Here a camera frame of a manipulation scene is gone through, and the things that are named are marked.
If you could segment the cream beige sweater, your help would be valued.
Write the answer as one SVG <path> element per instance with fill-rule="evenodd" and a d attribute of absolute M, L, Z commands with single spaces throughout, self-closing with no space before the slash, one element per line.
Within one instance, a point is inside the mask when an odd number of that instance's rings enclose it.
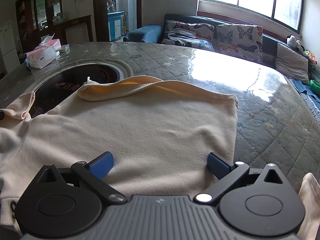
<path fill-rule="evenodd" d="M 319 126 L 295 90 L 281 85 L 270 102 L 220 94 L 182 81 L 136 76 L 86 81 L 67 99 L 32 117 L 34 92 L 1 109 L 1 226 L 16 232 L 17 202 L 44 164 L 68 167 L 105 151 L 115 167 L 107 178 L 132 193 L 195 195 L 215 178 L 205 170 L 214 151 L 232 160 L 236 131 L 290 175 L 297 161 L 319 159 Z"/>

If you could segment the blue sectional sofa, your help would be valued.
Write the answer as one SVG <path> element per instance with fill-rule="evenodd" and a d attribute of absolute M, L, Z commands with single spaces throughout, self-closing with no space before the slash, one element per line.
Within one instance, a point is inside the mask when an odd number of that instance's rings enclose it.
<path fill-rule="evenodd" d="M 123 40 L 204 49 L 273 68 L 289 78 L 319 120 L 319 93 L 312 90 L 313 84 L 319 82 L 319 76 L 312 75 L 316 63 L 292 35 L 284 43 L 268 36 L 260 25 L 166 14 L 163 25 L 143 26 L 127 33 Z"/>

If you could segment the green plastic basin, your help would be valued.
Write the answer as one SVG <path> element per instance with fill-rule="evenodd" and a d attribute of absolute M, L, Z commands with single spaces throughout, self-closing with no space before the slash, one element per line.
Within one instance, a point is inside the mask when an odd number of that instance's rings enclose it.
<path fill-rule="evenodd" d="M 320 83 L 315 80 L 310 80 L 309 85 L 313 93 L 320 96 Z"/>

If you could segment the small green box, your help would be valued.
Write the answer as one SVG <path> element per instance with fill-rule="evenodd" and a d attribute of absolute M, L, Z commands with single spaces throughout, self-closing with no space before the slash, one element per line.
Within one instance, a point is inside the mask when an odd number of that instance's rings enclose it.
<path fill-rule="evenodd" d="M 70 53 L 70 45 L 62 45 L 61 48 L 58 50 L 60 54 L 69 54 Z"/>

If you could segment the grey plain cushion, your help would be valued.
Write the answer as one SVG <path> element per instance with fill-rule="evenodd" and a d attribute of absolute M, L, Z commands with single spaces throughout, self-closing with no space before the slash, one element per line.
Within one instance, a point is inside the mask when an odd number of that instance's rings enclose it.
<path fill-rule="evenodd" d="M 308 66 L 308 59 L 281 43 L 277 44 L 275 68 L 281 74 L 300 80 L 303 84 L 308 85 Z"/>

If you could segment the pink tissue pack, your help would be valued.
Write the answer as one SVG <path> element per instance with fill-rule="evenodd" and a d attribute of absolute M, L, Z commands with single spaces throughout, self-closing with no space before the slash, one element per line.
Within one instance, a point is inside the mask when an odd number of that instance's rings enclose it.
<path fill-rule="evenodd" d="M 60 40 L 47 36 L 34 50 L 27 52 L 25 62 L 34 69 L 42 69 L 60 55 Z"/>

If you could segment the butterfly print pillow right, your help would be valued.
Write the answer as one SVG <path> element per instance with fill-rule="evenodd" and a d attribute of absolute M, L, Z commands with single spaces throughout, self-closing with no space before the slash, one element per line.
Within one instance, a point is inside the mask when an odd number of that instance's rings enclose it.
<path fill-rule="evenodd" d="M 220 24 L 217 44 L 222 54 L 255 63 L 263 61 L 263 28 L 259 25 Z"/>

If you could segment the butterfly print pillow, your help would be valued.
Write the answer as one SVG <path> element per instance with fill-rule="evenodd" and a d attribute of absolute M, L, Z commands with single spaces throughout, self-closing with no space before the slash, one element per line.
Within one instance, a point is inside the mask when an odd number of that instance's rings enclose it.
<path fill-rule="evenodd" d="M 220 24 L 217 44 L 222 54 L 255 63 L 263 61 L 263 28 L 259 25 Z"/>
<path fill-rule="evenodd" d="M 214 26 L 166 20 L 162 44 L 214 51 Z"/>

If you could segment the butterfly print pillow left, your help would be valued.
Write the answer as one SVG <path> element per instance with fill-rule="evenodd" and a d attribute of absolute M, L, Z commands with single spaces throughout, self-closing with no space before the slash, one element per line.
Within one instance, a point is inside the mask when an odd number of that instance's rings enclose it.
<path fill-rule="evenodd" d="M 166 20 L 162 44 L 214 51 L 214 26 Z"/>

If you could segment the dark wooden sideboard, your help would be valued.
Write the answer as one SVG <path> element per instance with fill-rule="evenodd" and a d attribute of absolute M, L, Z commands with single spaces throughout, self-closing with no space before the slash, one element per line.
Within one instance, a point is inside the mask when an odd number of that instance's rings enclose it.
<path fill-rule="evenodd" d="M 91 15 L 82 16 L 53 25 L 55 37 L 62 45 L 93 42 Z"/>

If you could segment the colourful plush toys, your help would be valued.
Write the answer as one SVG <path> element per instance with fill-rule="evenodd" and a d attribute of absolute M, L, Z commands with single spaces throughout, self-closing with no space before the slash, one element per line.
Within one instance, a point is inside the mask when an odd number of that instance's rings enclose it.
<path fill-rule="evenodd" d="M 317 60 L 312 52 L 305 50 L 304 55 L 306 55 L 309 58 L 312 64 L 317 65 Z"/>

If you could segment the white plush toy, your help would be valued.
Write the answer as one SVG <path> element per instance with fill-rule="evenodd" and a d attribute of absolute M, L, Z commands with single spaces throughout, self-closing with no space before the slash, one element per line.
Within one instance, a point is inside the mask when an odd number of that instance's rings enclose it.
<path fill-rule="evenodd" d="M 295 51 L 303 51 L 300 41 L 296 40 L 296 38 L 293 35 L 287 36 L 287 45 L 294 49 Z"/>

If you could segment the white refrigerator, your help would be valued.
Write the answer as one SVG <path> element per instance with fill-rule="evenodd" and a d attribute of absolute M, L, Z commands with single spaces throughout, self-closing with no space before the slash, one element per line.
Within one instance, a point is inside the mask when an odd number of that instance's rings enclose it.
<path fill-rule="evenodd" d="M 9 74 L 20 66 L 10 21 L 1 25 L 0 38 L 4 66 Z"/>

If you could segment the blue white cabinet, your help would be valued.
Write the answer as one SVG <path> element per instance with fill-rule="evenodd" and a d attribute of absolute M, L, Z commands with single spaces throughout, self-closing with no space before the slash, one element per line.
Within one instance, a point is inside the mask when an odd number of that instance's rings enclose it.
<path fill-rule="evenodd" d="M 124 11 L 110 12 L 107 16 L 110 41 L 121 38 L 123 35 Z"/>

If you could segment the dark wooden door frame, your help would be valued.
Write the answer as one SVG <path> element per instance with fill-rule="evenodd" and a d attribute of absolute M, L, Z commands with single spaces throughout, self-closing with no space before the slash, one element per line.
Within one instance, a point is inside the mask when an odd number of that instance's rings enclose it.
<path fill-rule="evenodd" d="M 142 26 L 142 0 L 93 0 L 95 36 L 98 42 L 110 41 L 114 31 L 108 19 L 112 14 L 123 12 L 121 26 L 128 31 Z"/>

